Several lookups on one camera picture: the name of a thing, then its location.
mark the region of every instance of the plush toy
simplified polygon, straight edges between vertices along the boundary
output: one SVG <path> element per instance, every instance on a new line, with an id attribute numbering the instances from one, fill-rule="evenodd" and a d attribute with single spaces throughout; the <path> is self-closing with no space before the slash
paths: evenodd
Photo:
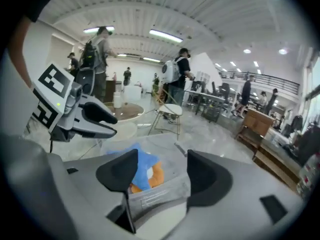
<path id="1" fill-rule="evenodd" d="M 132 193 L 149 190 L 164 183 L 164 171 L 161 168 L 161 161 L 153 154 L 144 152 L 139 143 L 135 143 L 129 148 L 121 152 L 130 150 L 138 150 L 138 167 L 135 176 L 132 180 L 131 191 Z M 118 153 L 119 151 L 109 151 L 108 154 Z M 148 178 L 147 171 L 152 169 L 153 175 Z"/>

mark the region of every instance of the railing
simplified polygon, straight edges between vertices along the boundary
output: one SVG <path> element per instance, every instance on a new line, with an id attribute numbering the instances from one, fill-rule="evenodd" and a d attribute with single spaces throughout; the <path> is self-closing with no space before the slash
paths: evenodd
<path id="1" fill-rule="evenodd" d="M 251 75 L 254 76 L 255 83 L 268 85 L 271 88 L 282 89 L 296 95 L 299 93 L 300 84 L 275 76 L 247 72 L 221 72 L 222 79 L 238 79 L 246 81 Z"/>

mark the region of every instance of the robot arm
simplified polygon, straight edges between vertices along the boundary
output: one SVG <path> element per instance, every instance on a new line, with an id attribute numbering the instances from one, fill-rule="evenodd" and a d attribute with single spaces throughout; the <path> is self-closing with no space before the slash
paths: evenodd
<path id="1" fill-rule="evenodd" d="M 117 131 L 113 113 L 97 98 L 83 94 L 74 77 L 51 63 L 36 80 L 33 93 L 39 99 L 32 116 L 48 128 L 51 140 L 69 142 L 77 133 L 84 138 L 108 139 Z"/>

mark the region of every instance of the black backpack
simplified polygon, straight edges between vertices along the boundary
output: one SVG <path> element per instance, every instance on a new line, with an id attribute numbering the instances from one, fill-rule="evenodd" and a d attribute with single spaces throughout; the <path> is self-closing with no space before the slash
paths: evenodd
<path id="1" fill-rule="evenodd" d="M 95 67 L 95 61 L 97 54 L 97 49 L 93 46 L 91 40 L 85 44 L 84 51 L 81 55 L 82 65 L 81 68 L 91 68 Z"/>

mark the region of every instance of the orange plush toy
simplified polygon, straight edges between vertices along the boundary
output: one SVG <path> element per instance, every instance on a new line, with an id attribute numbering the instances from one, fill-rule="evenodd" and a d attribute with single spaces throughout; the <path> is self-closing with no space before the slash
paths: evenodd
<path id="1" fill-rule="evenodd" d="M 148 180 L 150 188 L 154 188 L 164 183 L 165 175 L 164 170 L 161 168 L 161 162 L 157 162 L 154 166 L 152 166 L 153 176 Z M 136 185 L 131 183 L 131 191 L 132 193 L 138 193 L 142 190 L 138 188 Z"/>

